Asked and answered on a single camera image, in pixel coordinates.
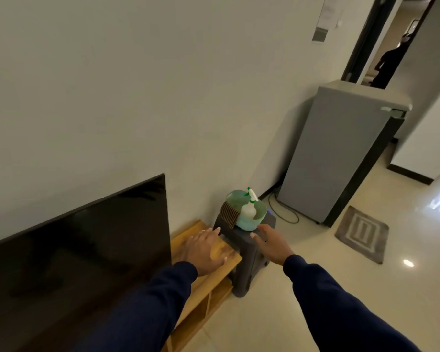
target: floor mat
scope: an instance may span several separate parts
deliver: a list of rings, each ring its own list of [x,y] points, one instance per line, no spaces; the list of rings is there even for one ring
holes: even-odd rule
[[[349,206],[335,236],[350,248],[382,264],[389,227]]]

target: navy blue sleeve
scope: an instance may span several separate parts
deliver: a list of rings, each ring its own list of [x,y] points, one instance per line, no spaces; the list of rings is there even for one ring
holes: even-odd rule
[[[159,352],[175,328],[197,278],[188,262],[158,272],[123,298],[76,352]]]
[[[293,255],[285,260],[283,271],[293,282],[293,292],[321,352],[419,351],[321,266]]]

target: spray bottle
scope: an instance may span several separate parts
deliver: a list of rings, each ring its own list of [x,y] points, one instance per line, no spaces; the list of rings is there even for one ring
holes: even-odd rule
[[[254,207],[254,203],[258,200],[258,197],[256,196],[256,194],[252,191],[251,188],[248,188],[248,193],[250,196],[250,200],[246,205],[243,205],[241,207],[241,213],[250,218],[250,219],[254,219],[254,216],[256,216],[256,208]]]

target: person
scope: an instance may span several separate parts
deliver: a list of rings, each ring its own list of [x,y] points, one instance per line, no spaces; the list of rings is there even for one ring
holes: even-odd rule
[[[347,293],[321,266],[308,264],[294,254],[282,235],[269,225],[259,225],[263,241],[251,233],[259,250],[283,266],[292,281],[308,328],[319,350],[419,351],[401,333]],[[180,261],[158,272],[153,279],[115,308],[108,321],[76,350],[85,352],[159,352],[181,314],[198,276],[214,272],[227,259],[210,258],[220,229],[190,237]]]
[[[403,60],[404,55],[409,49],[411,44],[412,35],[405,34],[401,39],[401,44],[396,49],[386,52],[381,57],[380,61],[375,67],[378,71],[378,75],[372,81],[371,86],[373,88],[386,88],[389,81],[393,77],[399,63]]]

